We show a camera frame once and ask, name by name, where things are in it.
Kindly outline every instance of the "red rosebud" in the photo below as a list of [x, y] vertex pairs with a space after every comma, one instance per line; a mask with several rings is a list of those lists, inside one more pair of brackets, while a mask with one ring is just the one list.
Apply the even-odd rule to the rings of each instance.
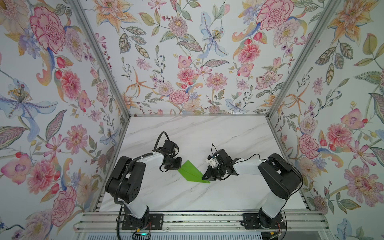
[[336, 147], [335, 147], [333, 144], [330, 144], [330, 145], [329, 145], [329, 148], [330, 148], [332, 151], [336, 151]]
[[256, 33], [254, 36], [253, 36], [253, 39], [255, 39], [256, 41], [260, 40], [263, 38], [263, 34], [262, 33]]
[[60, 171], [57, 171], [56, 173], [55, 173], [55, 176], [53, 177], [53, 180], [57, 180], [57, 179], [59, 179], [59, 177], [60, 177]]
[[60, 70], [55, 72], [55, 76], [57, 79], [60, 79], [62, 75], [63, 73]]
[[327, 146], [327, 140], [325, 140], [325, 139], [321, 139], [321, 140], [320, 140], [320, 144], [321, 144], [323, 147]]
[[59, 190], [59, 184], [58, 183], [55, 183], [52, 187], [51, 187], [51, 194], [56, 194]]
[[58, 57], [57, 58], [57, 65], [59, 66], [59, 68], [64, 68], [65, 67], [65, 61], [62, 57]]

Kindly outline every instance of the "wall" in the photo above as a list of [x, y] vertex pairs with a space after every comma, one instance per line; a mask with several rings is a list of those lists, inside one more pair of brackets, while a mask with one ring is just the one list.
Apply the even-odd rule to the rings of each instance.
[[326, 3], [82, 2], [137, 115], [265, 113]]
[[272, 123], [336, 239], [382, 239], [384, 3], [346, 0]]
[[97, 199], [125, 118], [93, 56], [66, 1], [0, 0], [0, 239], [71, 239]]

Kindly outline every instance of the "orange lily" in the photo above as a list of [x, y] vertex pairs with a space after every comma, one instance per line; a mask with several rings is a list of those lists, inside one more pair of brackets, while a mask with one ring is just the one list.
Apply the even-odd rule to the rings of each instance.
[[304, 89], [304, 91], [303, 91], [302, 93], [300, 93], [299, 96], [296, 96], [296, 95], [294, 95], [294, 94], [289, 94], [288, 96], [286, 96], [286, 98], [289, 97], [289, 96], [291, 96], [291, 100], [293, 101], [293, 102], [291, 102], [291, 103], [288, 103], [288, 105], [289, 105], [289, 104], [292, 104], [292, 105], [289, 106], [289, 107], [287, 107], [287, 108], [291, 108], [291, 107], [293, 107], [293, 106], [297, 103], [297, 105], [299, 106], [299, 112], [300, 112], [301, 115], [303, 115], [303, 114], [301, 113], [300, 102], [302, 102], [302, 103], [304, 103], [304, 104], [306, 104], [306, 103], [305, 103], [303, 100], [301, 100], [300, 97], [301, 97], [301, 96], [304, 94], [304, 92], [307, 90], [308, 86], [309, 86], [309, 84], [308, 84], [307, 87]]
[[147, 86], [145, 86], [145, 85], [143, 84], [143, 83], [148, 82], [148, 81], [139, 82], [139, 77], [137, 76], [137, 72], [136, 72], [135, 69], [133, 69], [133, 70], [135, 71], [136, 82], [135, 82], [134, 84], [129, 85], [129, 86], [127, 87], [127, 90], [125, 91], [124, 94], [126, 94], [126, 93], [128, 92], [129, 88], [134, 88], [134, 87], [137, 87], [137, 89], [139, 90], [139, 94], [137, 95], [137, 97], [140, 95], [140, 86], [145, 87], [145, 88], [149, 88], [149, 89], [154, 89], [154, 88], [147, 87]]

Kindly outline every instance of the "pink orchid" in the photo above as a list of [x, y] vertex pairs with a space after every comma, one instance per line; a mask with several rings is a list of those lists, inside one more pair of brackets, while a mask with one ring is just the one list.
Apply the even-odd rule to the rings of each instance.
[[304, 45], [307, 41], [308, 41], [308, 39], [311, 37], [311, 32], [310, 33], [308, 33], [308, 37], [305, 37], [304, 35], [303, 36], [301, 36], [301, 39], [303, 40], [302, 42], [297, 42], [297, 38], [295, 38], [295, 44], [297, 44], [297, 45]]
[[151, 1], [152, 2], [148, 3], [149, 6], [153, 6], [153, 7], [151, 7], [151, 9], [154, 9], [155, 7], [160, 9], [160, 5], [162, 6], [162, 5], [167, 3], [167, 2], [160, 1], [160, 0], [151, 0]]
[[99, 43], [107, 43], [107, 42], [104, 42], [104, 40], [105, 40], [105, 37], [104, 37], [104, 36], [101, 36], [101, 37], [99, 38], [99, 33], [95, 33], [95, 36], [96, 36], [96, 39], [97, 39], [97, 41], [98, 41]]
[[367, 158], [367, 157], [375, 157], [375, 154], [373, 154], [373, 153], [364, 153], [365, 151], [368, 150], [369, 145], [364, 145], [360, 149], [359, 148], [359, 143], [360, 143], [359, 141], [355, 141], [355, 147], [352, 147], [349, 144], [347, 145], [352, 152], [356, 153], [355, 155], [353, 155], [353, 158], [356, 159], [357, 157], [360, 156], [360, 159], [365, 164], [365, 166], [368, 167], [367, 162], [369, 164], [371, 164], [372, 166], [375, 166], [376, 163], [374, 161], [370, 160], [369, 158]]
[[209, 73], [209, 72], [212, 72], [212, 69], [208, 70], [208, 67], [204, 68], [203, 66], [201, 66], [200, 70], [196, 68], [196, 71], [197, 71], [196, 75], [201, 75], [204, 77], [204, 73], [208, 73], [209, 75], [211, 75], [211, 73]]
[[53, 136], [53, 137], [52, 137], [52, 143], [53, 143], [53, 145], [50, 144], [50, 143], [47, 143], [47, 144], [45, 145], [47, 148], [49, 148], [49, 149], [51, 149], [51, 150], [49, 150], [48, 152], [45, 152], [45, 153], [44, 153], [44, 157], [46, 157], [46, 156], [48, 156], [48, 155], [50, 155], [50, 154], [52, 154], [52, 159], [53, 159], [54, 157], [56, 157], [56, 153], [57, 153], [57, 152], [61, 152], [61, 149], [59, 149], [59, 146], [63, 143], [63, 141], [64, 141], [64, 139], [61, 139], [61, 134], [59, 134], [59, 136], [57, 137], [57, 140], [56, 140], [56, 137]]

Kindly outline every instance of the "orange flower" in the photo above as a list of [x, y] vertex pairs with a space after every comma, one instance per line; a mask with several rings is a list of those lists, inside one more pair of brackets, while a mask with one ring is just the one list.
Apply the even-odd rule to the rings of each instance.
[[369, 12], [376, 7], [376, 0], [347, 0], [344, 9], [337, 13], [337, 17], [327, 28], [335, 28], [335, 37], [331, 44], [343, 35], [360, 44], [360, 26], [372, 22]]
[[96, 6], [93, 8], [97, 12], [96, 23], [99, 26], [104, 22], [109, 22], [115, 27], [116, 32], [120, 33], [121, 22], [135, 23], [140, 22], [127, 11], [133, 6], [124, 0], [92, 0]]

